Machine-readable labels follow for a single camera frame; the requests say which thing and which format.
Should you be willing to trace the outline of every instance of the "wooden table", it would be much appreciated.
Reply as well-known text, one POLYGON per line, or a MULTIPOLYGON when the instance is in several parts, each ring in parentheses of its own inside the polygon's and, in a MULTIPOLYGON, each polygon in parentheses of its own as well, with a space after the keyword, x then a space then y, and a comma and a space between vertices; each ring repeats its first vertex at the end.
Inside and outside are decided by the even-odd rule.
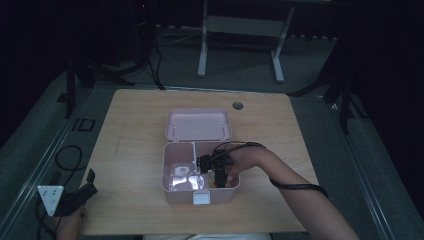
POLYGON ((226 109, 231 140, 259 142, 318 183, 286 95, 118 90, 87 168, 96 172, 99 192, 87 202, 83 235, 304 231, 259 168, 241 174, 229 203, 169 205, 161 188, 162 157, 168 113, 178 108, 226 109), (233 109, 234 102, 244 108, 233 109))

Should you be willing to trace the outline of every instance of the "small object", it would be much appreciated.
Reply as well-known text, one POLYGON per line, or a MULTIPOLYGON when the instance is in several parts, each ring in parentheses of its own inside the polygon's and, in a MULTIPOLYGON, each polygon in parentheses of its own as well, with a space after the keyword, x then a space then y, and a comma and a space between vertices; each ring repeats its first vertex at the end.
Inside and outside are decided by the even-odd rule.
POLYGON ((95 173, 89 170, 87 183, 76 192, 67 193, 63 186, 38 186, 38 193, 43 200, 49 216, 69 216, 97 193, 94 186, 95 173))

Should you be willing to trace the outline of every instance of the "container compartment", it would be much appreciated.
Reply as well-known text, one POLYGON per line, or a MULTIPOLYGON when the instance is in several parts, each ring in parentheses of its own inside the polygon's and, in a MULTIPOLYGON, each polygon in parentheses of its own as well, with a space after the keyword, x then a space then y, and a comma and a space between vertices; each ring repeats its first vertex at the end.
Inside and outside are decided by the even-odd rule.
POLYGON ((201 174, 196 158, 211 155, 222 142, 170 142, 164 148, 162 188, 170 204, 229 202, 240 184, 239 178, 225 188, 216 188, 214 173, 201 174))

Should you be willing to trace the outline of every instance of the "hand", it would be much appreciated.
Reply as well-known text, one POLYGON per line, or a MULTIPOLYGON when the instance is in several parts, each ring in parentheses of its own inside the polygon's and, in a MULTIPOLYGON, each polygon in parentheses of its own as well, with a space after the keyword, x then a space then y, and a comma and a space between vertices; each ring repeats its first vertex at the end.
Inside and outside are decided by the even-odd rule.
POLYGON ((85 207, 81 206, 69 216, 55 217, 53 221, 56 226, 57 240, 78 239, 84 214, 85 207))
MULTIPOLYGON (((238 145, 226 144, 225 150, 229 150, 238 145)), ((227 181, 233 180, 240 172, 253 168, 255 166, 262 166, 262 160, 275 157, 275 154, 263 147, 249 146, 240 148, 229 153, 230 158, 234 161, 234 166, 228 172, 227 181)))

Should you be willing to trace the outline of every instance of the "dark background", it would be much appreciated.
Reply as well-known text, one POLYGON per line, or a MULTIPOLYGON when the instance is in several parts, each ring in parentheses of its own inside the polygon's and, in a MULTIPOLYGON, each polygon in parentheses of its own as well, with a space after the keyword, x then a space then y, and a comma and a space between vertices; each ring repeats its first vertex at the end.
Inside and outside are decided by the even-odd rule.
MULTIPOLYGON (((267 3, 273 6, 267 8, 257 1, 210 2, 210 11, 223 15, 284 19, 281 4, 267 3)), ((339 38, 337 44, 355 49, 354 92, 423 216, 423 6, 419 1, 334 3, 297 3, 289 34, 339 38)), ((130 4, 129 0, 2 0, 0 146, 47 85, 65 71, 69 57, 84 54, 99 63, 117 64, 125 51, 122 46, 133 46, 134 27, 129 26, 133 21, 127 14, 130 4), (131 44, 120 42, 114 37, 118 35, 130 36, 131 44)), ((202 1, 158 0, 152 12, 154 22, 162 27, 200 27, 202 1)), ((337 62, 350 57, 343 51, 333 55, 337 62)))

